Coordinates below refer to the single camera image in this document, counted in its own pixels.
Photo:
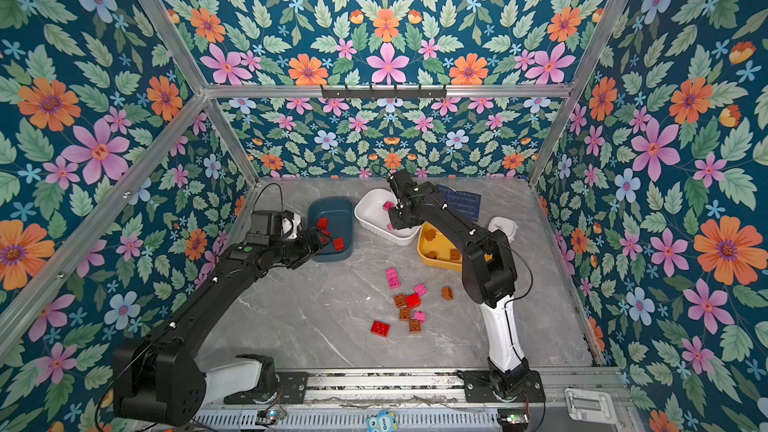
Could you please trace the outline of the pink double lego brick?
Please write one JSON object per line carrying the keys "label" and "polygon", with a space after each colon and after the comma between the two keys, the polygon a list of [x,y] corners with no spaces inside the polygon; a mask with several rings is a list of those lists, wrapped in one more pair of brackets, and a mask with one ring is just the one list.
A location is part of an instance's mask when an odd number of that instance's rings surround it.
{"label": "pink double lego brick", "polygon": [[401,286],[399,274],[395,268],[386,269],[385,276],[390,289],[397,289]]}

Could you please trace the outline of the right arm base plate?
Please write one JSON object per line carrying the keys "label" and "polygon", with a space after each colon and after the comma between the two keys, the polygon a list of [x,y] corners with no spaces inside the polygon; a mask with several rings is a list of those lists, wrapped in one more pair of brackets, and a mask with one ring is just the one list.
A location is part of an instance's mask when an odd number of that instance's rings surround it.
{"label": "right arm base plate", "polygon": [[518,372],[463,370],[465,400],[469,403],[544,403],[546,396],[537,371],[522,368]]}

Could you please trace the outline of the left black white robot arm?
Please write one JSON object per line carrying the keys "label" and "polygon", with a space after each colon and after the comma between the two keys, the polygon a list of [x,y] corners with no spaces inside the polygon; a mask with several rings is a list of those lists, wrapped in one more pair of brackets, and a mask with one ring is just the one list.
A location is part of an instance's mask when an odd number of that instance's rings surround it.
{"label": "left black white robot arm", "polygon": [[296,269],[333,243],[310,228],[291,238],[251,239],[228,247],[196,291],[145,337],[125,340],[112,356],[116,416],[183,426],[213,396],[213,374],[196,362],[199,349],[238,297],[271,269]]}

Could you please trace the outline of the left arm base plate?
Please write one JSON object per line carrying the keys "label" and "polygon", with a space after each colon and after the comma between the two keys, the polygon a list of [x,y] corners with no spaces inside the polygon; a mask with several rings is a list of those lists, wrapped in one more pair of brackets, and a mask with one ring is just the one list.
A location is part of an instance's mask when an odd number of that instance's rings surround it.
{"label": "left arm base plate", "polygon": [[227,405],[297,405],[304,402],[308,391],[307,372],[276,372],[260,378],[255,387],[229,395]]}

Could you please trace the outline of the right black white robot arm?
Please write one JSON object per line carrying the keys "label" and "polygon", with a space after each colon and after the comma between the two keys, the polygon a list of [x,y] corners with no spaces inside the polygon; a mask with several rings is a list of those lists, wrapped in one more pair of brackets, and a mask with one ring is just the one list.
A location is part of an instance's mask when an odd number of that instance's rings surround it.
{"label": "right black white robot arm", "polygon": [[448,204],[430,182],[418,183],[405,170],[387,178],[396,205],[388,215],[396,229],[428,223],[461,255],[462,285],[480,306],[489,341],[489,384],[502,400],[522,393],[530,366],[514,318],[517,268],[509,240],[490,231]]}

